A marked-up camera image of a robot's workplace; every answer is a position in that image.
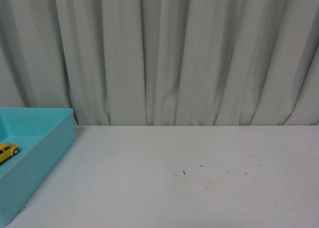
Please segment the toy car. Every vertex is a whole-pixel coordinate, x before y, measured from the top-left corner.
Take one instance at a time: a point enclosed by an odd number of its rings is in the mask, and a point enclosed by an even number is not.
[[[20,147],[12,143],[0,143],[0,163],[19,153]]]

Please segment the turquoise tray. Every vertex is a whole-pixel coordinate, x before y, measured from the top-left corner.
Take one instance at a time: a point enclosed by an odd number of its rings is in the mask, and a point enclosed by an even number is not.
[[[6,226],[75,140],[73,110],[0,108],[0,143],[20,152],[0,164],[0,228]]]

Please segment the debris speck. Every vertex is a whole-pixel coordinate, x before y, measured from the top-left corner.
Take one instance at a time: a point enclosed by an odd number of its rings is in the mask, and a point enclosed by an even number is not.
[[[18,211],[18,213],[23,212],[25,208],[26,208],[26,206],[24,206],[20,211]]]

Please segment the curtain fold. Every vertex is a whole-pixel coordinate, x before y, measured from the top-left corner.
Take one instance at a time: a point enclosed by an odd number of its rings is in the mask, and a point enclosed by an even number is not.
[[[0,0],[0,106],[80,125],[314,125],[319,0]]]

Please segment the white table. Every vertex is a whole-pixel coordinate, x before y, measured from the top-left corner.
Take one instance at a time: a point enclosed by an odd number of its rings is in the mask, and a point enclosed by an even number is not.
[[[7,228],[319,227],[319,126],[76,134]]]

